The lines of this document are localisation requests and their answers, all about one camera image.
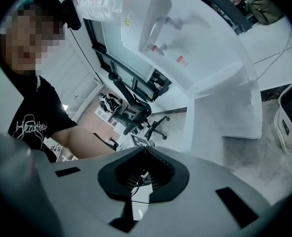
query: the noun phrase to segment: white appliance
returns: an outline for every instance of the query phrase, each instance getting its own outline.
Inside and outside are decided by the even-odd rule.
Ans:
[[[205,3],[124,0],[121,32],[124,47],[190,98],[184,153],[209,149],[210,138],[219,151],[222,136],[261,137],[262,105],[253,64],[234,31]]]

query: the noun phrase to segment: person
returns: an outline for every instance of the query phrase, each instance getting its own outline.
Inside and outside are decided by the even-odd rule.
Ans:
[[[45,152],[50,162],[56,161],[56,156],[43,143],[45,137],[77,158],[114,152],[72,121],[54,87],[36,75],[37,59],[64,37],[60,6],[59,0],[30,0],[12,14],[5,34],[0,34],[0,67],[24,97],[8,133],[31,149]]]
[[[105,111],[105,112],[110,112],[113,113],[114,110],[121,106],[123,103],[123,100],[114,96],[113,94],[99,94],[99,99],[100,99],[100,107]]]

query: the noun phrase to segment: bag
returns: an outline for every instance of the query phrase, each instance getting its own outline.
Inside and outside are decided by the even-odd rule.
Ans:
[[[120,22],[123,0],[75,0],[79,15],[101,22]]]
[[[248,0],[247,5],[255,18],[264,25],[270,25],[284,16],[284,13],[271,0]]]

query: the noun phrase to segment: chair base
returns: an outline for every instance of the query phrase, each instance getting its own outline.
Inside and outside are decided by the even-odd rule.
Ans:
[[[159,126],[159,125],[160,125],[165,119],[166,119],[167,121],[170,120],[170,118],[169,118],[168,116],[165,116],[165,117],[163,117],[163,118],[162,118],[160,121],[158,121],[158,122],[154,121],[154,122],[152,123],[152,125],[150,125],[150,124],[148,123],[148,121],[147,121],[147,128],[148,128],[149,130],[148,130],[147,133],[144,135],[144,137],[147,138],[147,140],[150,140],[150,137],[151,137],[152,133],[155,132],[155,133],[160,134],[160,135],[162,136],[162,139],[163,139],[163,140],[166,140],[166,139],[167,139],[167,135],[165,135],[165,134],[163,134],[162,132],[156,130],[156,128],[157,128],[157,127],[158,127],[158,126]]]

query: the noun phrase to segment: red label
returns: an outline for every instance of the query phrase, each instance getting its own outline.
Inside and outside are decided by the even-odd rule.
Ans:
[[[180,57],[177,59],[177,62],[179,63],[182,59],[183,59],[183,56],[180,56]]]

